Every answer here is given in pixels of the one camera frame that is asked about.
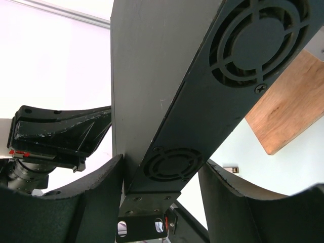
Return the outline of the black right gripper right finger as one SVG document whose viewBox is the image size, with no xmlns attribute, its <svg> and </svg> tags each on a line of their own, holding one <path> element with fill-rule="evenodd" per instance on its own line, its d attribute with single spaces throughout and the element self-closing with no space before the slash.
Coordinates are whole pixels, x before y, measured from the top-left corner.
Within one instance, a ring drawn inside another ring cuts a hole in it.
<svg viewBox="0 0 324 243">
<path fill-rule="evenodd" d="M 323 242 L 323 184 L 287 196 L 212 160 L 198 176 L 211 242 Z"/>
</svg>

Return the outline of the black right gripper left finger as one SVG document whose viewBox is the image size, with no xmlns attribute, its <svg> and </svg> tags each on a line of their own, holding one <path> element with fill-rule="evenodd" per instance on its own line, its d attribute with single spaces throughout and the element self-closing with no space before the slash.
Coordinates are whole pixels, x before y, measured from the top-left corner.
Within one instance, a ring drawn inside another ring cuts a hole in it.
<svg viewBox="0 0 324 243">
<path fill-rule="evenodd" d="M 1 242 L 114 242 L 123 160 L 116 155 L 48 195 L 1 187 Z"/>
</svg>

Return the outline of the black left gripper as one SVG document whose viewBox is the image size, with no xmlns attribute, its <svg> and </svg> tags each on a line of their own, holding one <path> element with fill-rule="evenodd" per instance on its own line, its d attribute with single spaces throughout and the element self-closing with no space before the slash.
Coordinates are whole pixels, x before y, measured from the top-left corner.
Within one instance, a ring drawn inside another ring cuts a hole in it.
<svg viewBox="0 0 324 243">
<path fill-rule="evenodd" d="M 50 110 L 23 105 L 11 122 L 8 154 L 25 163 L 82 172 L 85 157 L 98 148 L 111 123 L 111 106 Z M 39 152 L 47 155 L 33 154 Z"/>
</svg>

